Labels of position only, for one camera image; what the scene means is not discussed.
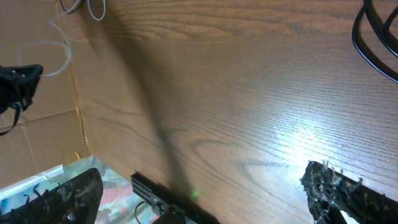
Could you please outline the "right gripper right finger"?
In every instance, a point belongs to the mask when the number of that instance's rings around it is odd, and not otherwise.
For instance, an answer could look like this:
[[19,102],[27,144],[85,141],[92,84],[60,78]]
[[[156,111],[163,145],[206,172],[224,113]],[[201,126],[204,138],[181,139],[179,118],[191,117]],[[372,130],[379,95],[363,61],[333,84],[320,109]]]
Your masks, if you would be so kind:
[[397,202],[329,168],[310,161],[301,178],[315,223],[346,223],[342,212],[357,223],[397,223]]

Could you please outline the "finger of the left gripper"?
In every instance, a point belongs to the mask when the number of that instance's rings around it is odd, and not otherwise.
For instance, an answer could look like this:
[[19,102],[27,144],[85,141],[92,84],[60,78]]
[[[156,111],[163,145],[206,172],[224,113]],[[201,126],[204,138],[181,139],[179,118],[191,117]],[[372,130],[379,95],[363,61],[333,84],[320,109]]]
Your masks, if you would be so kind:
[[1,67],[1,113],[13,103],[19,103],[23,111],[32,104],[43,70],[39,64]]

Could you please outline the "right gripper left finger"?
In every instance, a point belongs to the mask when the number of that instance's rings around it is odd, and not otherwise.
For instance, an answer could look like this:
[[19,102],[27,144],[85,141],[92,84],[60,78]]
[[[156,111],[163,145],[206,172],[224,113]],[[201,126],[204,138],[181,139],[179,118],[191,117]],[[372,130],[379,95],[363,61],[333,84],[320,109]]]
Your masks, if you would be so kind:
[[94,224],[103,196],[98,169],[90,168],[78,176],[40,193],[24,195],[23,204],[1,213],[5,224]]

